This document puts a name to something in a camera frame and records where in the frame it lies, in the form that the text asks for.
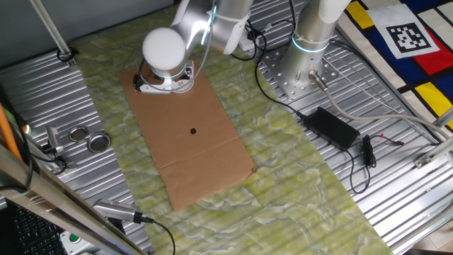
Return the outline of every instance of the cardboard sheet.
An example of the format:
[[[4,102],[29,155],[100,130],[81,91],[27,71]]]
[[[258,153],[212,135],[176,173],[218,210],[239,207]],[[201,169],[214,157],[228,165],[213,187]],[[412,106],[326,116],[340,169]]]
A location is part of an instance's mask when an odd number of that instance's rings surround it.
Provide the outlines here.
[[[132,85],[136,73],[135,67],[120,72],[120,82],[174,210],[256,172],[250,154],[202,72],[191,90],[170,94],[136,92]]]

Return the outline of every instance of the black cable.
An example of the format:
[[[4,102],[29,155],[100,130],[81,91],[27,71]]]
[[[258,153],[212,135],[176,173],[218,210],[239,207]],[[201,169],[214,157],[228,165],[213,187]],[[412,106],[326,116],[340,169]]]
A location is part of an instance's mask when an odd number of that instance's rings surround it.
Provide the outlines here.
[[[162,225],[161,223],[157,222],[156,220],[151,219],[150,217],[142,217],[142,222],[156,224],[156,225],[160,226],[161,228],[163,228],[165,231],[167,231],[168,235],[171,238],[171,242],[173,243],[173,255],[175,255],[176,244],[175,244],[175,239],[173,238],[173,235],[171,234],[170,230],[167,227],[165,227],[164,225]]]
[[[56,159],[45,159],[45,158],[39,157],[39,156],[37,156],[37,155],[34,155],[33,153],[32,153],[31,155],[32,155],[35,159],[39,159],[40,161],[49,162],[49,163],[57,162]]]
[[[61,163],[62,169],[60,171],[58,171],[57,173],[54,173],[55,175],[62,174],[64,171],[66,171],[66,169],[68,167],[66,160],[64,160],[64,158],[61,156],[58,156],[58,158],[56,158],[56,159],[45,159],[45,158],[39,157],[37,155],[34,155],[33,153],[32,153],[32,155],[34,158],[39,159],[40,161],[44,161],[44,162],[48,162],[48,163],[57,163],[57,162]]]
[[[62,170],[58,171],[57,173],[55,173],[55,175],[59,175],[59,174],[62,174],[63,172],[66,171],[67,167],[68,167],[68,164],[66,163],[66,161],[63,159],[63,157],[61,156],[58,156],[58,161],[61,162],[63,164],[62,166]]]
[[[288,0],[288,2],[289,2],[289,7],[291,8],[291,15],[292,15],[292,20],[293,20],[292,28],[293,28],[293,31],[295,31],[296,30],[296,14],[294,13],[294,4],[292,3],[292,0]]]
[[[237,60],[241,60],[241,61],[250,61],[250,60],[254,59],[255,56],[256,56],[257,45],[256,45],[256,36],[255,36],[255,33],[254,33],[252,30],[248,31],[247,28],[246,28],[246,31],[247,31],[247,33],[248,33],[248,36],[250,36],[251,39],[252,39],[252,41],[253,41],[254,50],[253,50],[253,56],[251,56],[251,57],[249,57],[249,58],[241,58],[241,57],[237,57],[237,56],[231,54],[231,56],[232,56],[233,58],[235,58],[235,59],[237,59]]]
[[[257,33],[258,33],[259,35],[261,35],[261,36],[263,37],[263,39],[264,39],[264,51],[261,52],[261,55],[260,55],[260,57],[258,58],[257,64],[256,64],[256,66],[255,66],[255,80],[256,80],[256,84],[258,85],[258,88],[260,89],[261,93],[263,93],[263,95],[264,95],[267,99],[271,100],[271,101],[274,102],[274,103],[278,103],[278,104],[280,104],[280,105],[282,105],[282,106],[288,107],[289,109],[291,109],[291,111],[293,111],[294,113],[296,113],[296,115],[297,115],[299,118],[301,118],[302,120],[305,119],[305,118],[307,118],[304,114],[300,113],[298,110],[294,109],[294,108],[291,107],[290,105],[287,105],[286,103],[277,101],[277,100],[275,100],[274,98],[271,98],[270,96],[268,96],[268,95],[266,94],[266,92],[264,92],[263,88],[261,87],[260,81],[258,80],[258,65],[260,64],[261,60],[262,60],[263,57],[264,57],[266,47],[268,46],[268,41],[266,40],[266,37],[264,36],[264,34],[263,34],[262,32],[260,32],[260,31],[257,30]]]
[[[354,185],[352,184],[352,175],[354,174],[354,157],[351,155],[351,153],[349,153],[349,151],[346,150],[345,152],[349,154],[349,156],[351,157],[351,162],[352,162],[351,173],[350,173],[350,175],[349,175],[349,183],[350,183],[350,185],[351,185],[351,189],[352,189],[352,191],[354,191],[354,193],[356,193],[356,194],[364,193],[364,192],[368,189],[369,182],[371,181],[371,175],[369,174],[368,166],[365,165],[365,169],[367,170],[367,173],[368,173],[368,179],[367,179],[367,181],[365,182],[365,187],[364,187],[361,191],[356,191],[356,190],[354,189]]]
[[[267,49],[267,47],[261,48],[259,45],[256,44],[256,40],[253,40],[253,44],[255,45],[255,52],[253,53],[253,57],[251,59],[240,59],[240,58],[238,58],[236,56],[232,56],[232,57],[234,57],[237,60],[249,61],[249,60],[252,60],[255,57],[256,49],[259,49],[259,50],[263,51],[264,53],[266,53],[266,52],[272,52],[274,50],[278,50],[278,49],[280,49],[282,47],[285,47],[285,46],[289,45],[291,43],[292,36],[294,35],[294,32],[296,30],[296,13],[294,12],[294,3],[292,2],[292,0],[288,0],[288,3],[289,3],[289,8],[291,9],[291,16],[292,16],[292,20],[293,21],[290,21],[290,20],[287,20],[287,19],[282,19],[281,21],[277,21],[277,22],[271,24],[272,26],[275,26],[276,24],[281,23],[281,22],[288,22],[288,23],[292,24],[292,33],[289,36],[288,42],[286,42],[285,44],[283,44],[281,46],[277,46],[277,47],[275,47],[273,49]],[[265,40],[264,34],[262,32],[260,32],[259,30],[253,28],[252,23],[250,22],[250,20],[247,20],[247,23],[248,23],[248,25],[246,25],[246,28],[247,27],[250,28],[252,34],[257,33],[257,34],[261,35],[263,37],[263,39]]]
[[[368,179],[365,182],[365,187],[361,191],[356,191],[354,189],[354,185],[352,184],[352,175],[354,174],[354,157],[351,155],[351,153],[349,153],[349,151],[345,151],[351,157],[352,167],[351,167],[351,174],[349,175],[349,183],[351,185],[352,191],[354,193],[356,193],[356,194],[364,193],[368,189],[369,183],[371,181],[371,175],[369,173],[369,168],[368,167],[374,168],[374,167],[376,167],[376,164],[377,164],[376,157],[373,154],[373,146],[371,145],[371,139],[377,138],[377,137],[385,139],[385,140],[393,143],[396,146],[404,146],[406,144],[406,143],[404,143],[402,141],[393,141],[390,138],[385,137],[384,134],[382,134],[382,135],[373,135],[371,137],[369,135],[365,135],[362,138],[362,141],[363,141],[363,159],[364,159],[365,170],[367,171]]]

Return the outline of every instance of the green marbled mat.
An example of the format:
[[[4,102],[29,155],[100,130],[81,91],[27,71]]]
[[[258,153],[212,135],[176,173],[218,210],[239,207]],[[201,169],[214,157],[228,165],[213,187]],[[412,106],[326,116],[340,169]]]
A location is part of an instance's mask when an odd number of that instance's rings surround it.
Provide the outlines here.
[[[391,254],[289,111],[260,93],[254,64],[213,51],[204,72],[258,173],[173,211],[117,73],[140,61],[144,36],[169,26],[175,12],[174,6],[73,46],[134,200],[172,231],[177,254]],[[202,54],[197,48],[199,61]],[[147,225],[147,232],[158,255],[171,254],[160,227]]]

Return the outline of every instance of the black power adapter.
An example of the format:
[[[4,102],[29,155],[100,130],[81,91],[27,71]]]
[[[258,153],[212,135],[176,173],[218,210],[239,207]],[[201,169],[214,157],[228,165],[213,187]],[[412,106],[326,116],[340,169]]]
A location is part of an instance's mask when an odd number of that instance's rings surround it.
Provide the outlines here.
[[[304,124],[313,133],[337,149],[345,152],[360,135],[355,128],[344,123],[327,110],[318,107],[316,112],[304,118]]]

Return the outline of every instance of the metal mounting plate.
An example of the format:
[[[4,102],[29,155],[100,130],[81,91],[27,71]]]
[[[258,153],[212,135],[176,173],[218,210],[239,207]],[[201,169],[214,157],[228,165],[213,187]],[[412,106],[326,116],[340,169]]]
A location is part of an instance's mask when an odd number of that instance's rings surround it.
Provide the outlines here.
[[[274,79],[277,81],[277,85],[283,89],[288,98],[297,100],[303,95],[310,93],[311,91],[318,89],[318,86],[314,82],[309,82],[304,85],[300,81],[296,82],[294,79],[290,79],[282,75],[280,69],[280,60],[282,59],[287,48],[280,48],[269,52],[264,55],[263,63],[268,67],[269,72],[272,74]],[[339,73],[328,64],[324,58],[322,60],[322,71],[319,72],[319,76],[328,85],[338,78]]]

